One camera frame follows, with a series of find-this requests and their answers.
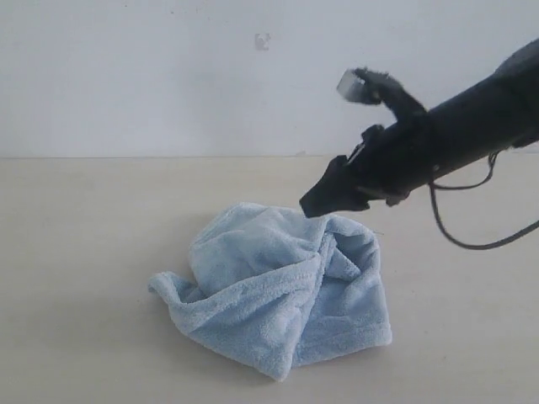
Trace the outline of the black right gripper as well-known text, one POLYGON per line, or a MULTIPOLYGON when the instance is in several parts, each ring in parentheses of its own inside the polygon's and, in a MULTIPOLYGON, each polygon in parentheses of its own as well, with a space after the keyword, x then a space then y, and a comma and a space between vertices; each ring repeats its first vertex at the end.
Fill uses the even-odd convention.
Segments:
POLYGON ((299 205, 305 217, 364 211, 377 199, 398 205, 433 178, 433 156, 433 132, 425 118, 372 125, 361 133, 348 161, 339 155, 329 162, 299 205))

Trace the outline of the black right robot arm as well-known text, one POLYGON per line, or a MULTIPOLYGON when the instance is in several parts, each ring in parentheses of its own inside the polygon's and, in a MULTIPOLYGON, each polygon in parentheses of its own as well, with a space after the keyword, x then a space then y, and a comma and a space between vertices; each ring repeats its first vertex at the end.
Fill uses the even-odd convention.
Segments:
POLYGON ((373 125, 350 155, 330 161, 300 199, 305 216, 393 206, 415 189, 489 154, 538 140, 538 42, 506 59, 490 76, 426 109, 384 72, 348 69, 337 86, 354 104, 385 104, 394 124, 373 125))

